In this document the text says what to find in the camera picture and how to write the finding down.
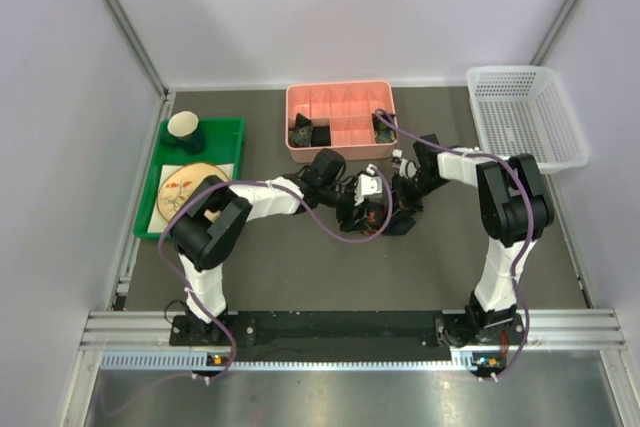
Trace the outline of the black orange floral tie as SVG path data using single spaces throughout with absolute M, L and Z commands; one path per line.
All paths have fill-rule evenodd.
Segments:
M 382 203 L 369 202 L 365 207 L 363 232 L 366 235 L 380 232 L 383 236 L 403 236 L 415 226 L 414 216 L 414 211 L 401 208 L 392 212 L 388 225 L 383 227 L 388 217 L 387 207 Z

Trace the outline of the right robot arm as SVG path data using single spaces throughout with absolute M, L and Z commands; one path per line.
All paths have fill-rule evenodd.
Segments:
M 530 154 L 500 158 L 477 149 L 443 149 L 434 135 L 413 144 L 416 160 L 396 149 L 391 157 L 393 216 L 387 233 L 404 235 L 423 210 L 422 199 L 449 182 L 477 189 L 482 225 L 489 237 L 481 278 L 464 314 L 437 319 L 441 339 L 455 347 L 492 341 L 516 324 L 519 280 L 526 259 L 555 210 Z

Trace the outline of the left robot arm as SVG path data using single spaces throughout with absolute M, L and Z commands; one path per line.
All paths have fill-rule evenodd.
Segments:
M 298 172 L 272 180 L 224 181 L 209 175 L 198 184 L 167 226 L 186 291 L 185 314 L 174 322 L 182 341 L 211 345 L 230 333 L 223 316 L 223 263 L 247 223 L 310 213 L 322 205 L 335 210 L 344 232 L 376 234 L 386 226 L 388 214 L 378 201 L 390 193 L 386 180 L 373 165 L 343 179 L 345 168 L 343 156 L 323 149 Z

